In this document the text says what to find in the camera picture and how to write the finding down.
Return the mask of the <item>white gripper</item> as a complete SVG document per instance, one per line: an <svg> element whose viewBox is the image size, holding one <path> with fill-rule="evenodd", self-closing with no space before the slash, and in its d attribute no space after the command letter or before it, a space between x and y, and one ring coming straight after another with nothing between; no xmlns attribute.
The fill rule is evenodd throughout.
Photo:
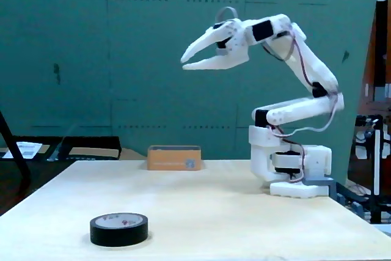
<svg viewBox="0 0 391 261"><path fill-rule="evenodd" d="M196 53L210 45L216 45L216 56L198 62L184 64L183 70L229 69L249 60L246 28L243 21L230 19L209 27L193 41L182 55L181 63L187 62Z"/></svg>

